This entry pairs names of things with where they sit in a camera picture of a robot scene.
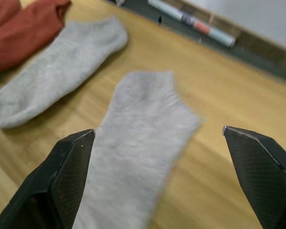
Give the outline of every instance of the sock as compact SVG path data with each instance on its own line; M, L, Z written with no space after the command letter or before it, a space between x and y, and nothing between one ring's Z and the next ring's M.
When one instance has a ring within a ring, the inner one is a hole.
M96 131L72 228L147 228L165 178L198 126L173 90L172 73L125 76Z
M0 0L0 26L21 11L19 0Z
M35 61L0 90L0 127L21 125L46 110L81 85L127 39L114 17L69 22Z
M70 0L38 0L0 27L0 72L15 67L46 44L63 28Z

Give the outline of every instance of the light gray sock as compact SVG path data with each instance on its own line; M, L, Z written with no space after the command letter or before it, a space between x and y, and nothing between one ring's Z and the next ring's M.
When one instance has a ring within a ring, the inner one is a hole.
M21 125L75 90L127 39L115 17L69 22L36 60L0 90L0 127Z
M73 229L147 228L165 178L198 126L171 72L125 76L96 131Z

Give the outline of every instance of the orange-red fabric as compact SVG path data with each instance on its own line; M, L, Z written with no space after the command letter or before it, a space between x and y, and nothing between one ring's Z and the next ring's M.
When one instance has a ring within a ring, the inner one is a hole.
M0 0L0 26L8 22L21 10L19 0Z
M21 64L64 27L70 0L38 0L0 27L0 72Z

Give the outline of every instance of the white marker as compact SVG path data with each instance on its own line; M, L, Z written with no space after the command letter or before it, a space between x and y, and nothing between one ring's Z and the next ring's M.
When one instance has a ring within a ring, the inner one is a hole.
M178 21L192 26L196 30L214 38L225 46L232 47L235 44L236 37L211 26L192 15L188 15L187 13L175 8L174 6L171 6L160 0L148 0L148 4L177 19Z

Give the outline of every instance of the wooden table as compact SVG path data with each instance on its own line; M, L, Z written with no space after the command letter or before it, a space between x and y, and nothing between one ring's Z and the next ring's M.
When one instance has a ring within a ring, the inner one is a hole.
M100 124L124 74L174 70L181 98L205 123L173 169L151 228L260 229L238 184L222 127L258 131L286 150L286 83L103 0L73 0L67 20L110 15L127 28L128 46L43 114L0 130L0 212L59 139ZM0 88L19 71L0 75Z

